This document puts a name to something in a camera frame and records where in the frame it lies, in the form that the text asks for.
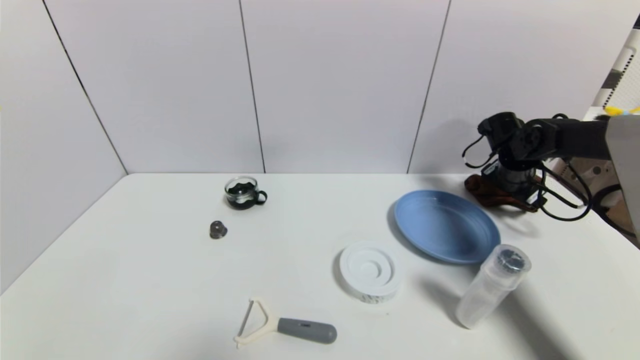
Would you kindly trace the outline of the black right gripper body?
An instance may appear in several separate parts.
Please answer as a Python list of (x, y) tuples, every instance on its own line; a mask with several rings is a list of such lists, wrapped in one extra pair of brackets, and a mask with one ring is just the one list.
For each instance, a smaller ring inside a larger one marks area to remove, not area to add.
[(540, 161), (498, 159), (481, 171), (482, 184), (487, 186), (480, 194), (480, 204), (486, 208), (514, 207), (539, 208), (537, 176)]

